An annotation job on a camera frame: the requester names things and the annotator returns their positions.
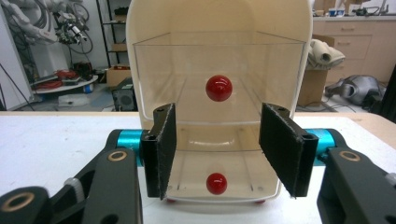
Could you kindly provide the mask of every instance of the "white plastic container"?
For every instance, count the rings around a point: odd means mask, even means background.
[[[312,33],[308,1],[135,0],[127,45],[144,129],[152,111],[176,103],[177,152],[167,197],[194,202],[257,202],[280,183],[259,146],[262,103],[293,111]],[[233,83],[223,102],[206,82]],[[211,174],[227,179],[213,194]]]

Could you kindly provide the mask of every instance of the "cyan connector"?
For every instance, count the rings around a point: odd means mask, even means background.
[[[137,166],[143,166],[140,158],[140,136],[143,130],[122,130],[117,141],[117,147],[125,147],[134,151]]]

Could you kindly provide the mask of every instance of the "drawer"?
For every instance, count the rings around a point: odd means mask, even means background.
[[[375,21],[326,21],[325,35],[371,35]]]
[[[364,60],[348,60],[346,59],[338,66],[329,70],[326,83],[335,83],[340,78],[346,78],[353,75],[361,75],[361,69],[364,66]]]
[[[334,48],[340,50],[347,59],[364,59],[370,45],[370,35],[334,37]]]

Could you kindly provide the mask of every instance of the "floor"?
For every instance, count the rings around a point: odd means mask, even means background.
[[[64,97],[75,102],[64,105]],[[62,91],[58,93],[42,94],[36,97],[37,102],[17,109],[17,111],[114,111],[114,102],[111,90],[106,84],[96,83],[92,93],[85,94],[82,89]],[[297,106],[297,112],[352,112],[367,113],[361,107],[352,105],[347,100],[334,96],[331,99],[322,97],[318,106]]]

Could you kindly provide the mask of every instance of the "white robot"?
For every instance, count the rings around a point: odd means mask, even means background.
[[[76,11],[77,2],[68,4],[62,0],[0,0],[0,2],[12,17],[8,22],[19,26],[25,32],[26,40],[31,44],[37,40],[73,44],[87,38],[81,33],[88,28],[85,26],[84,16]],[[22,8],[39,8],[38,21],[33,23],[26,15],[29,12],[22,11]],[[55,28],[55,33],[52,29],[51,12],[58,26]]]
[[[80,44],[89,18],[82,0],[0,0],[10,29],[23,36],[38,77],[68,69],[62,45]]]

